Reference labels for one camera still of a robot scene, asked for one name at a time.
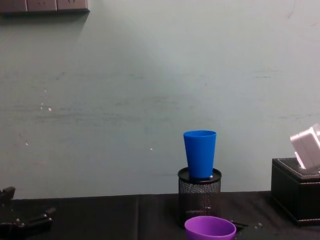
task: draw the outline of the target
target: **blue plastic cup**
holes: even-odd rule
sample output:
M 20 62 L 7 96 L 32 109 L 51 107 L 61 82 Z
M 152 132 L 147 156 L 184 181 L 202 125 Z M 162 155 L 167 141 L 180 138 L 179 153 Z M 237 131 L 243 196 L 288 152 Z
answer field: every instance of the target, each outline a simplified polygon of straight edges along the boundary
M 217 133 L 208 130 L 187 131 L 183 138 L 190 177 L 210 178 L 214 168 Z

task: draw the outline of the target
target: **wall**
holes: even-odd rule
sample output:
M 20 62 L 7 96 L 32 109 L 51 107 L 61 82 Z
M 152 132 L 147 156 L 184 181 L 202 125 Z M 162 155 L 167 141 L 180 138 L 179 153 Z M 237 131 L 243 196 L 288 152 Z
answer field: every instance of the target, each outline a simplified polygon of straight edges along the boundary
M 177 192 L 182 134 L 218 132 L 224 191 L 319 122 L 317 0 L 91 0 L 0 20 L 0 183 L 17 198 Z

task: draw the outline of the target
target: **black tablecloth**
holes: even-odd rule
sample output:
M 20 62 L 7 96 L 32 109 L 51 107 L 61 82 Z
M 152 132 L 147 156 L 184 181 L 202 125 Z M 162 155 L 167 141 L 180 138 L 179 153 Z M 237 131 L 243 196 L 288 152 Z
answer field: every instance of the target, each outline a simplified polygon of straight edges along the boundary
M 49 207 L 57 212 L 51 232 L 30 240 L 185 240 L 176 221 L 176 194 L 15 200 L 12 208 L 26 217 Z M 273 233 L 320 239 L 320 226 L 295 226 L 269 192 L 220 194 L 221 217 L 258 225 Z

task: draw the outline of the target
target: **black mesh pen holder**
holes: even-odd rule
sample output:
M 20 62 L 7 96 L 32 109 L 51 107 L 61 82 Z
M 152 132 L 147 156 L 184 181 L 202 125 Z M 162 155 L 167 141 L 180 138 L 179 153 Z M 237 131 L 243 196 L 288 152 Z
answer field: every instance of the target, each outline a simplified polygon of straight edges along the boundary
M 219 196 L 221 177 L 219 170 L 213 169 L 210 178 L 191 178 L 188 168 L 178 172 L 178 223 L 184 227 L 186 220 L 197 216 L 219 216 Z

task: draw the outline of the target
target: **purple bowl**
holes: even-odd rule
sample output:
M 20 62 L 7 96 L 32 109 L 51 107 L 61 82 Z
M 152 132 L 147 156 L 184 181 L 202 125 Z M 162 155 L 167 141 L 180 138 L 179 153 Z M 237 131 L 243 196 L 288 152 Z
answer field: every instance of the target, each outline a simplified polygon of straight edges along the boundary
M 184 226 L 190 240 L 232 240 L 237 231 L 232 222 L 215 216 L 196 216 Z

